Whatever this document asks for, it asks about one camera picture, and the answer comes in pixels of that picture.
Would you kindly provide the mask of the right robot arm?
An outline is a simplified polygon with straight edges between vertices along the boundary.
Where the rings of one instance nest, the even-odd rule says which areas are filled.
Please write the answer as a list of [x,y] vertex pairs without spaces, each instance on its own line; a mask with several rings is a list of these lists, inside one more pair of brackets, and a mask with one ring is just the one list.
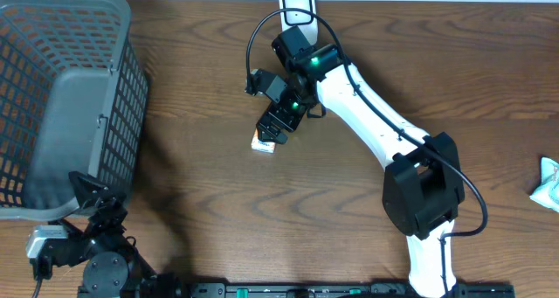
[[345,66],[336,45],[311,45],[298,27],[284,30],[272,49],[288,77],[263,69],[251,73],[249,94],[271,101],[256,125],[260,142],[284,144],[287,133],[317,104],[337,114],[368,146],[384,171],[383,208],[405,235],[409,282],[423,297],[441,297],[456,284],[451,250],[439,242],[451,232],[465,198],[452,138],[430,136],[406,121]]

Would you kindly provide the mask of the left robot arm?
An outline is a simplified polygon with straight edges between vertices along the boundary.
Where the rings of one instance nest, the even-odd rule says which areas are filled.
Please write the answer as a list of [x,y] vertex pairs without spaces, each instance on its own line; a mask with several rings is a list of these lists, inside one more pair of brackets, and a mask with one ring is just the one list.
[[73,171],[69,174],[78,206],[91,211],[85,230],[64,218],[34,227],[26,244],[38,296],[55,267],[86,263],[78,297],[186,297],[173,274],[157,273],[139,254],[136,240],[125,235],[126,193],[120,187]]

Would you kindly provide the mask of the white wet wipes pack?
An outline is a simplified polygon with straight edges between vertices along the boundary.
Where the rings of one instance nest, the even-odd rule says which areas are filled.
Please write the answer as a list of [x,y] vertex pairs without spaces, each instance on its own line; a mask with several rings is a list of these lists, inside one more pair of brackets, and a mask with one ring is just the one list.
[[541,184],[529,198],[543,207],[558,212],[558,163],[543,157],[540,167]]

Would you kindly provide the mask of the small orange box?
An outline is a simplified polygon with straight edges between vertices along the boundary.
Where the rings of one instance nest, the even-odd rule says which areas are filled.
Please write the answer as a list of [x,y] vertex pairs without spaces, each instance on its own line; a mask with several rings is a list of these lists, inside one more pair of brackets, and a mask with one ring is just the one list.
[[273,154],[275,150],[276,144],[274,142],[262,142],[259,139],[258,130],[254,131],[254,135],[251,141],[251,148],[252,150],[256,150],[258,152]]

